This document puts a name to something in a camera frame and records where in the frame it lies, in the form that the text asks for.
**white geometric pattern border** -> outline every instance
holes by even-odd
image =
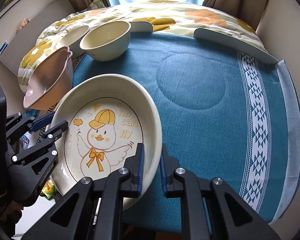
[[[238,61],[248,116],[246,163],[239,195],[258,213],[269,178],[270,115],[258,61],[241,52],[238,52]]]

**pink bowl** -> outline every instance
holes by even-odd
[[[72,87],[72,52],[62,47],[34,70],[23,99],[24,108],[46,110],[59,102]]]

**duck beak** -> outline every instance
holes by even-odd
[[[95,137],[98,141],[102,141],[103,137],[99,134],[97,137]]]

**yellow bow tie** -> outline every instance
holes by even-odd
[[[90,158],[90,160],[86,163],[86,165],[89,168],[90,165],[93,163],[94,159],[96,159],[99,171],[103,171],[103,167],[102,167],[102,165],[100,163],[100,160],[103,161],[104,157],[105,157],[105,153],[104,152],[96,152],[96,150],[94,148],[91,148],[91,150],[89,152],[89,158]]]

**cream bowl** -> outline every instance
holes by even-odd
[[[127,50],[130,28],[131,24],[125,21],[100,25],[84,36],[80,48],[95,60],[113,60]]]
[[[80,49],[80,41],[89,32],[88,25],[82,25],[67,33],[56,45],[56,49],[69,46],[72,57],[79,57],[84,51]]]
[[[119,74],[92,77],[62,98],[50,127],[63,120],[69,126],[55,142],[59,163],[51,176],[62,195],[85,176],[101,179],[123,167],[142,142],[141,196],[146,192],[159,165],[162,128],[158,110],[144,87]],[[136,201],[124,199],[123,208]]]

